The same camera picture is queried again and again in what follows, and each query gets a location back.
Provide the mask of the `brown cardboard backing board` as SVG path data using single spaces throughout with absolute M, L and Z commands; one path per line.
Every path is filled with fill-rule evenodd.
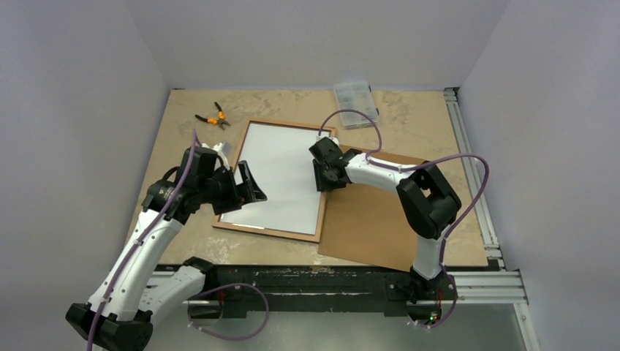
M 412 158 L 381 154 L 369 163 L 366 151 L 342 146 L 351 183 L 327 192 L 321 255 L 356 263 L 409 271 L 416 256 L 417 233 L 410 227 L 397 186 L 411 174 Z

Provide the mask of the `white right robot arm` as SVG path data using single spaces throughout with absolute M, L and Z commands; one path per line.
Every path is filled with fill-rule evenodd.
M 446 236 L 462 207 L 441 170 L 431 162 L 404 165 L 375 159 L 354 148 L 343 151 L 334 137 L 318 138 L 309 152 L 319 192 L 361 184 L 398 196 L 407 223 L 417 234 L 410 287 L 421 298 L 436 292 L 445 276 Z

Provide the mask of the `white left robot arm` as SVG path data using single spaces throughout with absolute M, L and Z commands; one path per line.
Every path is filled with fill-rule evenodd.
M 225 289 L 216 266 L 192 257 L 155 290 L 148 280 L 171 241 L 204 204 L 216 215 L 267 199 L 246 161 L 230 167 L 213 148 L 191 146 L 179 166 L 149 186 L 132 236 L 96 292 L 85 303 L 73 303 L 67 322 L 85 339 L 87 350 L 144 350 L 164 313 L 187 298 L 223 301 Z

